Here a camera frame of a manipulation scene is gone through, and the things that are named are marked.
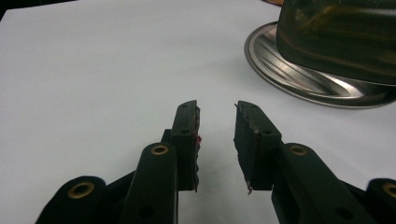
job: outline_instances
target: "metal plate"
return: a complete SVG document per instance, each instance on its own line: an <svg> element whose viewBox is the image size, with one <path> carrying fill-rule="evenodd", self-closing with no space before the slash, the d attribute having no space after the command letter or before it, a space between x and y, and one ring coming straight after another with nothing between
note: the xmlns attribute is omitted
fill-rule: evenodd
<svg viewBox="0 0 396 224"><path fill-rule="evenodd" d="M291 63L396 86L395 11L394 0L285 1L276 46Z"/></svg>
<svg viewBox="0 0 396 224"><path fill-rule="evenodd" d="M277 22L255 30L245 45L253 69L282 91L319 105L369 108L396 100L396 88L336 77L287 62L276 48Z"/></svg>

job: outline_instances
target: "screw hole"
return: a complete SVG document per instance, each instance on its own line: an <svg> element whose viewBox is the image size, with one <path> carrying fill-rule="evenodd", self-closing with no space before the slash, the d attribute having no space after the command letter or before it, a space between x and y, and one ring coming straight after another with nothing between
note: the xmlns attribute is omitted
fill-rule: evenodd
<svg viewBox="0 0 396 224"><path fill-rule="evenodd" d="M154 216L154 209L151 206L144 206L139 210L139 216L141 217L152 217Z"/></svg>
<svg viewBox="0 0 396 224"><path fill-rule="evenodd" d="M91 192L93 192L95 185L91 182L82 182L79 184L76 184L73 188L71 188L68 191L68 196L69 198L72 199L80 199L83 198L87 195L89 195Z"/></svg>
<svg viewBox="0 0 396 224"><path fill-rule="evenodd" d="M169 150L169 148L166 146L156 146L151 149L151 153L154 155L157 155L157 156L161 156L161 155L167 153L168 150Z"/></svg>
<svg viewBox="0 0 396 224"><path fill-rule="evenodd" d="M292 153L298 156L304 156L308 153L306 149L302 147L291 147L290 150Z"/></svg>
<svg viewBox="0 0 396 224"><path fill-rule="evenodd" d="M338 216L340 216L344 219L351 220L353 218L352 213L349 212L349 210L347 210L346 208L337 207L337 208L335 208L335 212L337 213Z"/></svg>
<svg viewBox="0 0 396 224"><path fill-rule="evenodd" d="M382 189L391 197L396 198L396 184L385 183Z"/></svg>
<svg viewBox="0 0 396 224"><path fill-rule="evenodd" d="M262 131L263 134L271 134L272 132L269 130Z"/></svg>

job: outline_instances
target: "brass screw insert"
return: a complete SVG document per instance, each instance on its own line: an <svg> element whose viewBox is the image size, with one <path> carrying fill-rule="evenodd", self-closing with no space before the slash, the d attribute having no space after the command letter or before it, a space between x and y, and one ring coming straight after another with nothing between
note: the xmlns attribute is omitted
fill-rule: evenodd
<svg viewBox="0 0 396 224"><path fill-rule="evenodd" d="M67 195L69 196L69 198L72 199L80 199L93 192L94 188L95 185L91 182L87 182L87 181L81 182L79 184L76 184L73 188L71 188L68 191Z"/></svg>
<svg viewBox="0 0 396 224"><path fill-rule="evenodd" d="M306 151L305 148L302 147L291 147L290 151L298 156L305 156L306 154L308 154L308 152Z"/></svg>
<svg viewBox="0 0 396 224"><path fill-rule="evenodd" d="M151 149L151 153L156 156L161 156L163 154L166 154L168 151L169 151L169 148L166 146L156 146Z"/></svg>
<svg viewBox="0 0 396 224"><path fill-rule="evenodd" d="M385 183L385 184L382 186L382 189L383 189L390 197L396 198L396 184Z"/></svg>

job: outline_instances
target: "metal rivet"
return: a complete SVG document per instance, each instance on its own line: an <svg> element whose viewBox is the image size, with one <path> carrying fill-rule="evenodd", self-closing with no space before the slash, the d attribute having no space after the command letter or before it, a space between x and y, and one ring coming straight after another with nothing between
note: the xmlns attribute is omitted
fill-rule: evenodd
<svg viewBox="0 0 396 224"><path fill-rule="evenodd" d="M302 148L302 147L291 147L290 151L293 154L298 155L298 156L304 156L304 155L308 154L308 151L306 151L306 149Z"/></svg>
<svg viewBox="0 0 396 224"><path fill-rule="evenodd" d="M156 146L151 149L151 153L156 156L161 156L169 151L169 148L166 146Z"/></svg>
<svg viewBox="0 0 396 224"><path fill-rule="evenodd" d="M385 183L382 189L391 197L396 198L396 184Z"/></svg>
<svg viewBox="0 0 396 224"><path fill-rule="evenodd" d="M93 192L94 188L95 185L91 182L88 181L81 182L79 184L76 184L73 188L71 188L68 191L67 195L69 196L69 198L72 199L80 199Z"/></svg>

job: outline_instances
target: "white table surface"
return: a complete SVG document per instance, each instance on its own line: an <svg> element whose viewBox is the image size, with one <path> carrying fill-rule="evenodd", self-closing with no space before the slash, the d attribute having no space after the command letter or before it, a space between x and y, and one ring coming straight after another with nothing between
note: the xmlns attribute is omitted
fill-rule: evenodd
<svg viewBox="0 0 396 224"><path fill-rule="evenodd" d="M34 223L75 177L111 183L133 171L189 100L201 107L203 142L198 193L179 194L181 224L278 223L271 192L248 196L233 146L238 100L260 106L285 143L312 147L340 179L362 189L396 179L396 104L313 105L250 68L247 36L279 11L259 0L9 10L0 22L0 223Z"/></svg>

